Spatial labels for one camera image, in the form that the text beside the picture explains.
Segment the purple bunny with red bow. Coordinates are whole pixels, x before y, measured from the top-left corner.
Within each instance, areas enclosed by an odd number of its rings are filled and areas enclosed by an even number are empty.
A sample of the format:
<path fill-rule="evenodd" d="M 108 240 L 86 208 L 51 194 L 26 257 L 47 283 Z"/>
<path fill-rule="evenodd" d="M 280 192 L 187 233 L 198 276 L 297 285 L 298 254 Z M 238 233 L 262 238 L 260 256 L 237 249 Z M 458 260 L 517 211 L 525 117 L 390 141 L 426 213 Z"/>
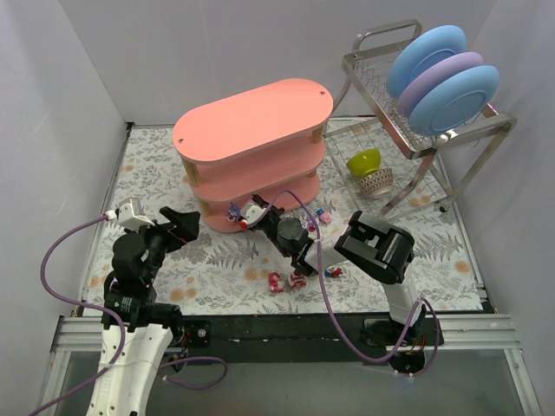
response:
<path fill-rule="evenodd" d="M 309 233 L 315 232 L 317 229 L 317 221 L 313 218 L 306 218 L 303 222 L 303 228 Z"/>

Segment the purple bunny with strawberry cake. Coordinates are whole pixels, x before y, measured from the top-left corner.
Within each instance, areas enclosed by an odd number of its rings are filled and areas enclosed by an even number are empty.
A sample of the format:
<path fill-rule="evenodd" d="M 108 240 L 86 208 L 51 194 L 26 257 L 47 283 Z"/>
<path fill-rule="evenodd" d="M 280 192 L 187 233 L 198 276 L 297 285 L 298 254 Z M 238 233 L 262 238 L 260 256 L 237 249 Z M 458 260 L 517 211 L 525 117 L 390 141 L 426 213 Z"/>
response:
<path fill-rule="evenodd" d="M 236 224 L 240 220 L 241 220 L 241 208 L 234 203 L 230 203 L 227 211 L 228 224 Z"/>

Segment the pink bear strawberry cake toy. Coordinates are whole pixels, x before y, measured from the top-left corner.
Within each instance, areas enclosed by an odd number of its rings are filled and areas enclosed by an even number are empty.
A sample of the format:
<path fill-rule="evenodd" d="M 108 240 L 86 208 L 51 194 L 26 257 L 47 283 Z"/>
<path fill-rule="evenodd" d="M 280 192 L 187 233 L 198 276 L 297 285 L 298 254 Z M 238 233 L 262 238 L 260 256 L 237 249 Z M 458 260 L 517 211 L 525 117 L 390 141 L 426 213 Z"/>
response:
<path fill-rule="evenodd" d="M 297 271 L 294 271 L 288 277 L 288 284 L 290 289 L 301 289 L 307 284 L 306 277 Z"/>

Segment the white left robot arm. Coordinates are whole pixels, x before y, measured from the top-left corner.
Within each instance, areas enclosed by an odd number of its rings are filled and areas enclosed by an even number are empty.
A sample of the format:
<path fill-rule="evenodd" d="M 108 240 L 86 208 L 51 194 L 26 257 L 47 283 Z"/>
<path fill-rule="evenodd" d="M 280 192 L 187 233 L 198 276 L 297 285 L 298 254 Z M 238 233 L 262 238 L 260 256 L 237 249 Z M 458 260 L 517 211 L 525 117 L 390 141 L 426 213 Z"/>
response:
<path fill-rule="evenodd" d="M 142 415 L 166 349 L 184 341 L 180 307 L 157 302 L 153 286 L 166 255 L 197 239 L 200 214 L 160 209 L 160 224 L 125 203 L 116 211 L 124 229 L 113 244 L 104 284 L 101 358 L 89 415 Z"/>

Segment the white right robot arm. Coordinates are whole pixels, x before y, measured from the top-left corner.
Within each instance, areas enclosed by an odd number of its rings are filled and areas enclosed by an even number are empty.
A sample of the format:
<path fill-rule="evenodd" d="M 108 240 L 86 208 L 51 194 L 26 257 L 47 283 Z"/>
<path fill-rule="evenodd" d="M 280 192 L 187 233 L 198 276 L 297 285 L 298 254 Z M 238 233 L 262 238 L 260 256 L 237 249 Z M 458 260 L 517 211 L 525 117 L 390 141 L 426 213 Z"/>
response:
<path fill-rule="evenodd" d="M 344 231 L 327 237 L 311 237 L 297 218 L 286 218 L 284 209 L 269 205 L 257 194 L 240 214 L 244 229 L 262 231 L 292 268 L 302 276 L 314 276 L 349 262 L 380 283 L 388 301 L 389 318 L 367 327 L 375 345 L 391 345 L 403 338 L 407 345 L 423 335 L 426 307 L 418 300 L 411 276 L 415 240 L 410 233 L 356 211 Z"/>

